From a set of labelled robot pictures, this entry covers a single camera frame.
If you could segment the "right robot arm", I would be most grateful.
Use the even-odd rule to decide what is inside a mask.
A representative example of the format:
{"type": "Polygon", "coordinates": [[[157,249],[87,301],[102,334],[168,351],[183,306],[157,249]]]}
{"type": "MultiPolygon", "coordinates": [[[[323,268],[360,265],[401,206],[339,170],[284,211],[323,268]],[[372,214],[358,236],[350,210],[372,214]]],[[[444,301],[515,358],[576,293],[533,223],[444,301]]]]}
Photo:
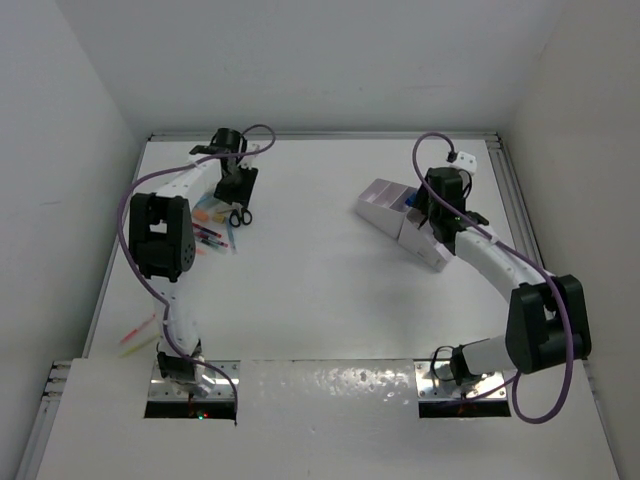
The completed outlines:
{"type": "Polygon", "coordinates": [[[449,369],[457,385],[485,373],[515,369],[531,374],[592,351],[584,290],[572,275],[557,277],[501,243],[482,215],[466,209],[461,172],[431,168],[415,206],[444,247],[479,272],[508,303],[506,333],[455,347],[449,369]]]}

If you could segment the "large black-handled scissors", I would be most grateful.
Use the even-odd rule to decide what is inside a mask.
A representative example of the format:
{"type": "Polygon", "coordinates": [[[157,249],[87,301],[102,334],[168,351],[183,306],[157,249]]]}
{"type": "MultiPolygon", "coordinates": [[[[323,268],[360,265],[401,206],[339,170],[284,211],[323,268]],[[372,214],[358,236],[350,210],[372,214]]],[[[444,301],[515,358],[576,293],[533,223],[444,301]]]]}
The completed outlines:
{"type": "Polygon", "coordinates": [[[252,222],[253,222],[253,215],[245,207],[233,209],[229,215],[229,224],[233,228],[248,226],[252,222]]]}

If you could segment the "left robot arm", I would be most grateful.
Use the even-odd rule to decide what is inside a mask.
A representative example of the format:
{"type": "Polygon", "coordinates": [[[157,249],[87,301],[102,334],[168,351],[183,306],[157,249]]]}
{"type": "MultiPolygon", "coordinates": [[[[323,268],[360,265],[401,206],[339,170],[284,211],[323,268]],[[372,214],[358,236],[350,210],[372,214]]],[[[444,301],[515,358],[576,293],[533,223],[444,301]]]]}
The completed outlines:
{"type": "Polygon", "coordinates": [[[118,241],[129,266],[154,299],[160,341],[157,362],[163,378],[190,394],[202,395],[220,375],[205,361],[196,322],[179,311],[181,278],[196,259],[196,241],[212,233],[195,225],[192,212],[206,195],[229,207],[231,228],[253,221],[249,203],[257,180],[245,132],[218,129],[206,145],[190,151],[187,164],[136,180],[118,207],[118,241]]]}

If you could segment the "clear spray bottle blue cap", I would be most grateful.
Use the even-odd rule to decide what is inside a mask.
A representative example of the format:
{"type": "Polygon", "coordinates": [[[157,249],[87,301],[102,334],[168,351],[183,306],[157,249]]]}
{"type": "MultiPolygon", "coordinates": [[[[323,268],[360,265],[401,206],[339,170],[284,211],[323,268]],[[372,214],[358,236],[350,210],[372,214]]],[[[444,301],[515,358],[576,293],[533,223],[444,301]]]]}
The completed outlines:
{"type": "Polygon", "coordinates": [[[404,206],[409,209],[412,208],[415,201],[416,201],[416,197],[417,197],[417,193],[413,192],[411,193],[404,201],[404,206]]]}

